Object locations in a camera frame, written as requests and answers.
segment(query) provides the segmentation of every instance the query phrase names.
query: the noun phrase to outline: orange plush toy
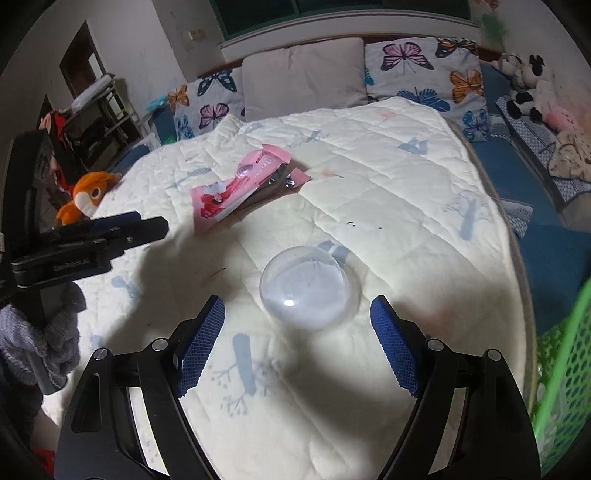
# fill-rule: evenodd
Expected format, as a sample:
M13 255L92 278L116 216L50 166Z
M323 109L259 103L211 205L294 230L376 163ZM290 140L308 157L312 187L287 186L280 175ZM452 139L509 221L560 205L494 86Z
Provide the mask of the orange plush toy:
M84 216L91 217L99 206L105 193L110 191L121 180L119 173L93 171L84 175L76 182L73 200L66 203L56 213L54 228L70 225Z

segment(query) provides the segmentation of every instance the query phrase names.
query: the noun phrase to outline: green basket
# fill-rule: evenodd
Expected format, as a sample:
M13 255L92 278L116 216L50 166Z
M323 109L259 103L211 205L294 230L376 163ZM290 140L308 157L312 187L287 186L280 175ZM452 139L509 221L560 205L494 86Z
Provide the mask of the green basket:
M538 399L532 415L542 475L560 460L591 412L591 278L570 315L538 338Z

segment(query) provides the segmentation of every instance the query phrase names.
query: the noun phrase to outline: gray pillow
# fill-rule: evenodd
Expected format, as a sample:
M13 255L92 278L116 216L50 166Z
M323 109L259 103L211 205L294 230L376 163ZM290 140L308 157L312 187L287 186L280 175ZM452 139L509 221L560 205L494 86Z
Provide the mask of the gray pillow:
M370 99L401 96L441 112L471 142L490 139L476 43L463 38L402 38L365 47Z
M246 120L367 104L361 38L251 55L242 63Z

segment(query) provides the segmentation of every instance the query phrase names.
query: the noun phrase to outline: white quilt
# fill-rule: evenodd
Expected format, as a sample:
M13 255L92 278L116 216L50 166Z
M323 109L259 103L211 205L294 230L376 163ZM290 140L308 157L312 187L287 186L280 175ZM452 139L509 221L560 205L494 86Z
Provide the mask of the white quilt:
M231 178L263 142L293 153L312 181L196 238L189 190ZM523 386L525 326L508 230L462 143L429 107L392 98L251 124L228 115L211 134L140 159L96 216L129 210L162 215L170 233L79 282L88 303L82 358L100 346L142 349L220 295L225 325L182 405L224 480L377 477L413 406L369 322L380 294L457 351L500 349ZM295 245L319 245L350 266L361 292L352 320L291 338L269 318L262 270ZM250 344L250 360L233 350L236 335ZM237 368L245 361L254 387ZM57 422L73 378L44 403ZM146 457L163 469L140 400L136 392Z

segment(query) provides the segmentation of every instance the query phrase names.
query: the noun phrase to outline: clear plastic dome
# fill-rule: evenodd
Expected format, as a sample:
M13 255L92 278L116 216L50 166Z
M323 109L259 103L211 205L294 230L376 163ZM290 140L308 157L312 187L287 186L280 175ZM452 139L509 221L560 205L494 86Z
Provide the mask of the clear plastic dome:
M274 257L262 273L260 291L271 315L305 330L343 320L355 302L347 272L316 247L293 247Z

